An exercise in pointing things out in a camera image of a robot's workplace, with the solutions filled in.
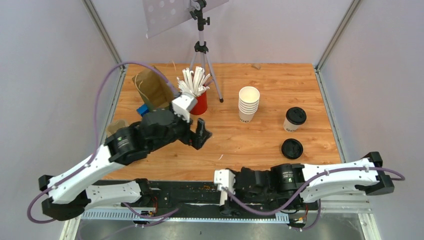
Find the green paper bag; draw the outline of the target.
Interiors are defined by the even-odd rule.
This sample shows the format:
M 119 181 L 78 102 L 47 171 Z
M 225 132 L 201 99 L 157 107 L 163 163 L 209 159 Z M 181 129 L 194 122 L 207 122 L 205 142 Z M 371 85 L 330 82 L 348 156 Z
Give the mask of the green paper bag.
M 132 78 L 133 85 L 149 111 L 169 109 L 175 98 L 175 86 L 151 69 L 144 69 Z

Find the white paper cup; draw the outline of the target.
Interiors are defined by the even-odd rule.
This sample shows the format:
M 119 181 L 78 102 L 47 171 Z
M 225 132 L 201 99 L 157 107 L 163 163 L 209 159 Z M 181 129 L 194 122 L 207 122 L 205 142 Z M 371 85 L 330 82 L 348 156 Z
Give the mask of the white paper cup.
M 286 111 L 283 129 L 287 132 L 295 132 L 307 120 L 306 112 L 300 107 L 291 107 Z

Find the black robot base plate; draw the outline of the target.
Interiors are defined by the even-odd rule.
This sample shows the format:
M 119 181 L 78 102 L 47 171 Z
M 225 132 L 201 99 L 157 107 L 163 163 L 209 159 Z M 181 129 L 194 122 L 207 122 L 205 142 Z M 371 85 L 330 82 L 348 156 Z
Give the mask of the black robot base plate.
M 221 191 L 211 181 L 150 181 L 147 194 L 139 200 L 130 203 L 125 201 L 133 209 L 152 207 L 157 210 L 155 215 L 164 215 L 174 209 L 179 209 L 171 215 L 174 218 L 205 218 L 205 219 L 272 219 L 274 215 L 257 215 L 246 211 L 230 198 L 229 203 L 220 206 Z M 270 197 L 264 195 L 247 196 L 239 195 L 236 197 L 249 205 L 250 208 L 261 212 L 270 212 L 282 206 L 292 195 L 287 197 Z M 288 205 L 283 212 L 303 211 L 308 208 L 309 211 L 318 210 L 318 201 L 313 203 L 301 203 L 300 197 Z

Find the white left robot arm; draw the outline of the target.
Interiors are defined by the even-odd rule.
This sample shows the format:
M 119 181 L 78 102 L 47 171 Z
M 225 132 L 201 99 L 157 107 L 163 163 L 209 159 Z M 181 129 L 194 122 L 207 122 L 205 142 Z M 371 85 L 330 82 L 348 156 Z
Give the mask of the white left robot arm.
M 107 137 L 92 155 L 72 169 L 57 176 L 41 176 L 39 188 L 48 195 L 41 203 L 43 214 L 56 221 L 66 221 L 103 204 L 149 206 L 153 191 L 146 178 L 111 185 L 95 183 L 175 141 L 199 150 L 212 133 L 202 118 L 198 118 L 195 131 L 191 130 L 192 123 L 191 118 L 184 119 L 168 109 L 149 112 L 140 121 Z

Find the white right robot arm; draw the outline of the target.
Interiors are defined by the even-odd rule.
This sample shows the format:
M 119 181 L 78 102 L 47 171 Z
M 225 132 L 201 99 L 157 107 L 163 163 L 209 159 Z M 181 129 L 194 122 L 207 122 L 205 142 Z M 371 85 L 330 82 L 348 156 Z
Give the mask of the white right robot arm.
M 245 204 L 281 206 L 286 202 L 290 208 L 298 209 L 303 204 L 339 193 L 363 191 L 371 196 L 392 193 L 393 181 L 382 166 L 380 153 L 372 151 L 348 163 L 286 163 L 269 170 L 243 167 L 232 172 L 233 183 L 227 189 Z

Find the black plastic cup lid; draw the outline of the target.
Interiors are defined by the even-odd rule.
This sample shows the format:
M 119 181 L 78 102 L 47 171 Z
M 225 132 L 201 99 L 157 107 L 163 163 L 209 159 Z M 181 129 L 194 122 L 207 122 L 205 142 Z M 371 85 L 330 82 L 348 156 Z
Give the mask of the black plastic cup lid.
M 301 107 L 291 107 L 286 111 L 285 118 L 293 125 L 302 125 L 307 120 L 307 114 Z

